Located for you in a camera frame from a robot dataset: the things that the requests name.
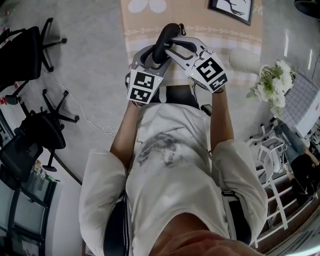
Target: white vase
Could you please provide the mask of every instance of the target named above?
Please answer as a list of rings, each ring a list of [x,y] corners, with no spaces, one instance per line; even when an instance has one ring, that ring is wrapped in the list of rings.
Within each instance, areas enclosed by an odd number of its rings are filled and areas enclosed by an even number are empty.
[[[269,65],[261,64],[258,55],[243,48],[233,49],[229,61],[235,71],[254,73],[259,77],[261,77],[264,68],[270,68]]]

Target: flower bouquet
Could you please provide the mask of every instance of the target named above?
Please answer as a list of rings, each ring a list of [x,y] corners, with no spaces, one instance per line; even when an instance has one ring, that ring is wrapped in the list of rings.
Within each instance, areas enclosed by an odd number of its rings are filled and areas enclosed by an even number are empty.
[[[293,75],[289,65],[284,60],[276,62],[275,67],[265,66],[260,74],[260,81],[250,89],[247,98],[258,97],[269,102],[277,114],[286,105],[285,94],[293,87]]]

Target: beige tablecloth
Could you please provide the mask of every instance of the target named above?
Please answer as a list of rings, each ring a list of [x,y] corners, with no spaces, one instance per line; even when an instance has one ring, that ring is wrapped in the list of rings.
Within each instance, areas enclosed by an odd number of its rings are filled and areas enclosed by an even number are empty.
[[[188,37],[200,39],[222,60],[227,69],[228,86],[252,87],[257,76],[234,71],[229,63],[229,52],[244,48],[261,55],[262,0],[254,1],[251,26],[232,17],[208,9],[209,0],[121,0],[123,29],[128,62],[142,48],[156,43],[161,30],[169,23],[183,23]],[[185,56],[188,50],[178,46]],[[165,73],[162,86],[186,85],[193,82],[184,70],[172,63]]]

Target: red object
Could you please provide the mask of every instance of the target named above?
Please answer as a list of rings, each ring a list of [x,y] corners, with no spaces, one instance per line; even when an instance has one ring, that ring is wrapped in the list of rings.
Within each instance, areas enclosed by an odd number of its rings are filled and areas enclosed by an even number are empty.
[[[0,105],[6,105],[7,104],[7,101],[6,101],[6,98],[5,97],[1,97],[0,98]]]

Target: black pants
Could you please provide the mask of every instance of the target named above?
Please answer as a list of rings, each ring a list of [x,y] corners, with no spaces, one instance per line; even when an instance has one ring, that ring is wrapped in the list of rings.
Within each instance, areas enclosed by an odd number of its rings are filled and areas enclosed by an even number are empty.
[[[166,103],[188,105],[199,109],[196,98],[192,95],[189,85],[175,85],[166,87]],[[157,90],[150,103],[161,103],[160,91]]]

